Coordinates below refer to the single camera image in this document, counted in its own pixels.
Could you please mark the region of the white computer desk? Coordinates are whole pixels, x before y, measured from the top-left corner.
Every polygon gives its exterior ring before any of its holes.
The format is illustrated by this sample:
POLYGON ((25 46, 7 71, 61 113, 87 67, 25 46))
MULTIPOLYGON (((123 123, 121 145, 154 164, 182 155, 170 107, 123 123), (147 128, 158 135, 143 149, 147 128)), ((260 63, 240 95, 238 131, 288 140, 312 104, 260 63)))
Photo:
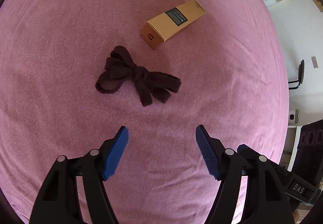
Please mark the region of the white computer desk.
POLYGON ((294 166, 295 159, 296 159, 297 146, 298 146, 298 143, 300 140, 301 128, 302 128, 302 126, 299 125, 299 110, 298 109, 294 109, 294 112, 290 111, 287 128, 291 129, 292 133, 294 133, 294 137, 292 138, 293 146, 292 146, 292 151, 291 151, 291 157, 290 157, 290 161, 289 161, 289 164, 287 167, 288 171, 291 171, 294 166))

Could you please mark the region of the black office chair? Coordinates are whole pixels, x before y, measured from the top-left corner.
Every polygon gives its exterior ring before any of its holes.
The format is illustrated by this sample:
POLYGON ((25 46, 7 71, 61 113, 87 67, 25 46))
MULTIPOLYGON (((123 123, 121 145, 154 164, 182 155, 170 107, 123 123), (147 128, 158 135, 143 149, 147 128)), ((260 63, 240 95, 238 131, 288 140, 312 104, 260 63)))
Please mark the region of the black office chair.
POLYGON ((289 84, 297 84, 296 86, 293 87, 289 87, 289 90, 296 90, 299 88, 299 86, 301 84, 303 84, 303 80, 304 80, 304 70, 305 70, 305 61, 301 60, 299 66, 298 66, 298 77, 297 80, 294 81, 289 81, 289 84))

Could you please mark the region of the pink bed sheet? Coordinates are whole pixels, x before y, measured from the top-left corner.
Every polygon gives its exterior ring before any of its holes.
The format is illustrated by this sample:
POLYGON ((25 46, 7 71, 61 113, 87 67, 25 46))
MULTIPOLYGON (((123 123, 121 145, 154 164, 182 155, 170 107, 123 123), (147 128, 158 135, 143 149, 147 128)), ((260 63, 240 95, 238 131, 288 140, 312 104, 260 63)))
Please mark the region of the pink bed sheet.
POLYGON ((195 141, 280 160, 288 88, 263 0, 5 0, 1 189, 28 223, 54 160, 129 142, 105 182, 120 223, 203 223, 218 182, 195 141))

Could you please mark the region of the tan cardboard box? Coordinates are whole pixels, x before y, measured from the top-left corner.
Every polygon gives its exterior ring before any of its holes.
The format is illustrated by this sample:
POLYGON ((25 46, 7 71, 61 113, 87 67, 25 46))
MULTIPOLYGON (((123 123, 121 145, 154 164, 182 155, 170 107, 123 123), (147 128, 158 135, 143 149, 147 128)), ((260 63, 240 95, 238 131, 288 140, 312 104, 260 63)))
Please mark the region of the tan cardboard box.
POLYGON ((191 0, 148 20, 140 35, 153 50, 156 50, 163 42, 200 19, 205 13, 198 1, 191 0))

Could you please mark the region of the dark maroon bow ribbon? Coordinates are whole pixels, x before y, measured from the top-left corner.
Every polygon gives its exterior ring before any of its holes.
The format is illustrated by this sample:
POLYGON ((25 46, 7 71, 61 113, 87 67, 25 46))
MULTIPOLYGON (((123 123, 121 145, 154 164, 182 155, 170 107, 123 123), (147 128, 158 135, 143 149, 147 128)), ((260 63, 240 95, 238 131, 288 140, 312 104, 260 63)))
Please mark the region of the dark maroon bow ribbon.
POLYGON ((181 86, 179 78, 138 66, 125 47, 116 46, 106 59, 105 71, 96 81, 95 88, 103 94, 114 94, 127 80, 133 82, 144 107, 153 103, 153 97, 166 103, 170 93, 177 93, 181 86))

